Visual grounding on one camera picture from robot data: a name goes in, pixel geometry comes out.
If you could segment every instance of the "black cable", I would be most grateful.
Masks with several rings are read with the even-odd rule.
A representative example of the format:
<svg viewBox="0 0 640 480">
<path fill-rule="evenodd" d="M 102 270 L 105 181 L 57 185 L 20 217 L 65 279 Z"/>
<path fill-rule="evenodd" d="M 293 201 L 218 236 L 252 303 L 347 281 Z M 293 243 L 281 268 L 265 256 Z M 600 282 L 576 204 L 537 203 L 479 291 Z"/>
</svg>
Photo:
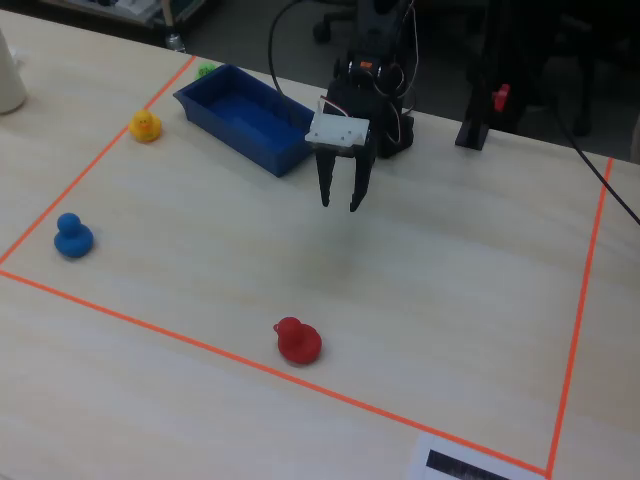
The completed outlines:
<svg viewBox="0 0 640 480">
<path fill-rule="evenodd" d="M 514 9 L 512 8 L 512 3 L 513 3 L 513 0 L 509 0 L 508 6 L 509 6 L 510 12 L 508 17 L 512 19 L 513 23 L 515 23 L 515 18 L 513 14 Z M 598 177 L 598 180 L 600 180 L 600 182 L 602 182 L 602 184 L 606 187 L 606 189 L 609 191 L 611 196 L 615 198 L 618 201 L 618 203 L 622 206 L 622 208 L 624 208 L 627 211 L 627 213 L 631 216 L 631 218 L 633 218 L 635 222 L 638 225 L 640 225 L 640 218 L 638 218 L 638 215 L 636 215 L 636 213 L 633 210 L 631 210 L 631 207 L 629 207 L 629 205 L 627 205 L 627 203 L 624 200 L 622 200 L 622 198 L 620 198 L 620 195 L 616 193 L 613 187 L 609 185 L 609 182 L 607 182 L 607 180 L 600 174 L 600 172 L 593 165 L 593 163 L 591 163 L 591 160 L 589 160 L 587 156 L 584 154 L 584 152 L 578 145 L 578 142 L 576 141 L 571 131 L 567 128 L 567 126 L 562 121 L 562 118 L 560 117 L 560 113 L 558 112 L 557 105 L 555 105 L 555 102 L 552 102 L 549 99 L 549 95 L 547 94 L 546 89 L 543 88 L 542 85 L 538 83 L 538 80 L 536 79 L 534 73 L 532 72 L 529 66 L 529 63 L 527 61 L 527 56 L 525 54 L 525 49 L 522 46 L 522 42 L 520 41 L 520 35 L 519 33 L 516 32 L 516 30 L 518 29 L 512 28 L 511 30 L 512 30 L 513 37 L 515 39 L 515 43 L 518 46 L 520 57 L 522 58 L 522 64 L 524 66 L 525 73 L 527 74 L 527 77 L 529 77 L 529 81 L 531 82 L 531 85 L 537 90 L 538 94 L 543 99 L 544 103 L 546 103 L 549 110 L 551 110 L 551 112 L 553 113 L 553 117 L 556 123 L 558 124 L 558 128 L 560 128 L 560 131 L 562 132 L 562 134 L 566 137 L 566 139 L 569 141 L 573 149 L 578 153 L 578 155 L 584 161 L 584 163 L 587 164 L 587 166 L 591 169 L 594 175 Z"/>
<path fill-rule="evenodd" d="M 289 105 L 288 102 L 288 98 L 287 96 L 282 92 L 282 89 L 280 88 L 280 84 L 278 83 L 278 78 L 276 77 L 276 71 L 275 68 L 273 67 L 273 33 L 276 30 L 276 25 L 278 24 L 278 21 L 280 20 L 280 18 L 287 13 L 287 11 L 296 6 L 298 3 L 302 3 L 304 0 L 292 0 L 290 3 L 288 3 L 287 5 L 285 5 L 282 10 L 280 10 L 280 12 L 278 12 L 278 15 L 276 15 L 276 17 L 273 19 L 273 22 L 271 23 L 271 28 L 269 29 L 269 45 L 268 45 L 268 58 L 269 58 L 269 72 L 271 73 L 271 78 L 273 79 L 273 84 L 276 87 L 276 90 L 278 90 L 278 93 L 280 94 L 280 96 L 282 97 L 282 101 L 284 102 L 284 106 L 287 108 L 288 112 L 289 112 L 289 123 L 291 125 L 294 124 L 293 120 L 295 118 L 295 114 L 293 113 L 293 109 L 291 108 L 291 106 Z"/>
<path fill-rule="evenodd" d="M 562 121 L 562 118 L 560 118 L 558 109 L 554 108 L 554 106 L 550 102 L 547 102 L 547 104 L 549 105 L 549 108 L 551 109 L 551 112 L 553 113 L 553 116 L 556 119 L 556 123 L 558 124 L 560 131 L 564 134 L 565 137 L 567 137 L 567 140 L 569 141 L 571 146 L 574 148 L 574 150 L 578 152 L 578 155 L 580 155 L 580 158 L 584 160 L 584 163 L 587 164 L 587 166 L 591 169 L 591 171 L 595 174 L 595 176 L 598 177 L 598 179 L 607 188 L 607 190 L 609 190 L 609 193 L 611 194 L 611 196 L 615 198 L 618 201 L 618 203 L 622 205 L 622 208 L 624 208 L 627 211 L 627 213 L 631 215 L 631 218 L 633 218 L 636 221 L 636 223 L 640 225 L 640 218 L 638 218 L 635 212 L 631 210 L 631 207 L 629 207 L 629 205 L 627 205 L 626 202 L 622 200 L 622 198 L 620 198 L 620 195 L 618 195 L 616 191 L 613 189 L 613 187 L 609 185 L 609 182 L 607 182 L 607 180 L 600 174 L 598 169 L 593 165 L 593 163 L 591 163 L 591 161 L 587 158 L 587 156 L 584 154 L 582 149 L 578 146 L 578 142 L 576 141 L 575 137 L 573 136 L 571 131 L 569 131 L 567 126 L 564 124 L 564 122 Z"/>
</svg>

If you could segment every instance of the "red clip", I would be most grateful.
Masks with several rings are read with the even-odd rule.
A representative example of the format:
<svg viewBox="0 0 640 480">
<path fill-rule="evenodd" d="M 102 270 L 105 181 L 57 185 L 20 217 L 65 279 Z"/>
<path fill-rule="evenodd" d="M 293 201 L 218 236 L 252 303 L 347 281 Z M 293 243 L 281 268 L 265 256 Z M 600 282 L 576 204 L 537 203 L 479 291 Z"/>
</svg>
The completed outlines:
<svg viewBox="0 0 640 480">
<path fill-rule="evenodd" d="M 509 98 L 509 92 L 511 91 L 511 85 L 505 83 L 500 87 L 500 90 L 493 93 L 493 108 L 496 112 L 502 113 L 504 106 Z"/>
</svg>

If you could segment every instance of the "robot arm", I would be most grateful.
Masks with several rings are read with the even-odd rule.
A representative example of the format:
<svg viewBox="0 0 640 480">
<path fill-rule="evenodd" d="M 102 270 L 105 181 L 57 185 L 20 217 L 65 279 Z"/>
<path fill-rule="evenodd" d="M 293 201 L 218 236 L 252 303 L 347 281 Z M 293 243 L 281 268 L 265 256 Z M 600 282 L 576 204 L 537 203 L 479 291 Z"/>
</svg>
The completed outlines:
<svg viewBox="0 0 640 480">
<path fill-rule="evenodd" d="M 367 193 L 376 157 L 392 157 L 413 143 L 413 118 L 402 115 L 402 102 L 411 88 L 405 72 L 414 27 L 413 0 L 358 0 L 346 58 L 336 62 L 324 109 L 316 112 L 306 137 L 316 152 L 325 207 L 336 156 L 356 160 L 354 212 Z"/>
</svg>

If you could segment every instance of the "blue rubber duck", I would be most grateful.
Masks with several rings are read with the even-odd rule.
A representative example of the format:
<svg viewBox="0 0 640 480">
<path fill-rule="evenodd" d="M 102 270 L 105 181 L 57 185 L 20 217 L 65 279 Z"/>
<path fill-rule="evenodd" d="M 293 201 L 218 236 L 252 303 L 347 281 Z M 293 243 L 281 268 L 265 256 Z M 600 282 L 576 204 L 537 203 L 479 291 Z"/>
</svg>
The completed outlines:
<svg viewBox="0 0 640 480">
<path fill-rule="evenodd" d="M 58 218 L 58 234 L 53 243 L 66 257 L 80 258 L 93 246 L 93 233 L 80 222 L 75 213 L 64 213 Z"/>
</svg>

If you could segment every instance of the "white cup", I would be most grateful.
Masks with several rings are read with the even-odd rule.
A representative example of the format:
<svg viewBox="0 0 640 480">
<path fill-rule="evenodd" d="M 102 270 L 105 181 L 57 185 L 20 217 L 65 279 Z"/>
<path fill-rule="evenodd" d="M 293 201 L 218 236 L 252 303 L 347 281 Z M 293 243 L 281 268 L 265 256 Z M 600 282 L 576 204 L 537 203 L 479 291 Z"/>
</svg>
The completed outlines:
<svg viewBox="0 0 640 480">
<path fill-rule="evenodd" d="M 0 113 L 15 110 L 26 98 L 27 92 L 18 75 L 16 62 L 0 31 Z"/>
</svg>

